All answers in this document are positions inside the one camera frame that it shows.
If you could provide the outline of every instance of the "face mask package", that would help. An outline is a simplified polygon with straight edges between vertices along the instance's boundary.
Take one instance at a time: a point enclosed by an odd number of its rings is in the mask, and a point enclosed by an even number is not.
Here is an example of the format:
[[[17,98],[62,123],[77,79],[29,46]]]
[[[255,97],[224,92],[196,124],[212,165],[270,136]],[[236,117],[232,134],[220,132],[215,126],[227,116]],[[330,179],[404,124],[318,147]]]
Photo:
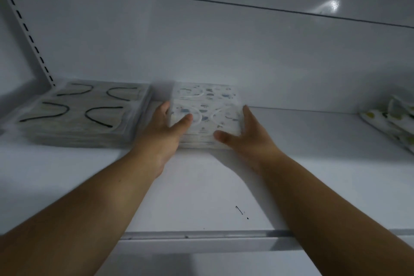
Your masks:
[[[14,126],[37,144],[124,148],[151,95],[149,84],[73,80],[40,96]]]
[[[181,148],[220,148],[213,133],[222,130],[240,135],[243,104],[234,86],[176,82],[171,95],[169,124],[193,114],[193,123],[180,139]]]

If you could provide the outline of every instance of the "right hand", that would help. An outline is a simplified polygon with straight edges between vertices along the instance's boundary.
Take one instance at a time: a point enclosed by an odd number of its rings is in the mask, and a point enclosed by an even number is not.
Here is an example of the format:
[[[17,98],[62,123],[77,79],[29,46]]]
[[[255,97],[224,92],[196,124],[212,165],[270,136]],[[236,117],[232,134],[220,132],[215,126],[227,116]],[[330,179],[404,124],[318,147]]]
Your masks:
[[[284,154],[246,105],[243,114],[245,129],[241,136],[215,131],[214,138],[235,150],[256,173],[263,176],[267,166]]]

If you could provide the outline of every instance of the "white shelving unit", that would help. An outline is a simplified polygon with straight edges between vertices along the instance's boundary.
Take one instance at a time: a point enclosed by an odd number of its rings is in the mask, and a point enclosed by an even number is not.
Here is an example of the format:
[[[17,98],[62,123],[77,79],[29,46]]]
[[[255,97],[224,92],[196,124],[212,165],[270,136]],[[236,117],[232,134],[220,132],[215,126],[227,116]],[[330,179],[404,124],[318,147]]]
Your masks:
[[[9,0],[9,6],[52,85],[64,77],[151,81],[156,100],[168,98],[175,80],[236,85],[283,151],[412,240],[414,156],[354,114],[359,104],[413,83],[412,3],[386,7],[390,0],[375,0],[370,8],[366,0],[339,0],[338,12],[314,10],[325,1],[331,0]],[[3,134],[0,233],[123,154],[35,146]],[[179,150],[116,251],[297,248],[261,179],[234,153]]]

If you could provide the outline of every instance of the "left hand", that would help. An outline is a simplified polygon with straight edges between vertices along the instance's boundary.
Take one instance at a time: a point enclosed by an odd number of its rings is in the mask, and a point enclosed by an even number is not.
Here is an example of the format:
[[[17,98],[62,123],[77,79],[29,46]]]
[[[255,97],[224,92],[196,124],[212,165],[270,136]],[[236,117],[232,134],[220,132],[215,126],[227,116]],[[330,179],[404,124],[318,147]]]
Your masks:
[[[155,178],[163,172],[165,163],[177,151],[180,137],[193,123],[193,115],[188,114],[172,127],[168,127],[169,106],[170,102],[164,102],[155,110],[151,121],[135,140],[130,152],[150,160],[154,167]]]

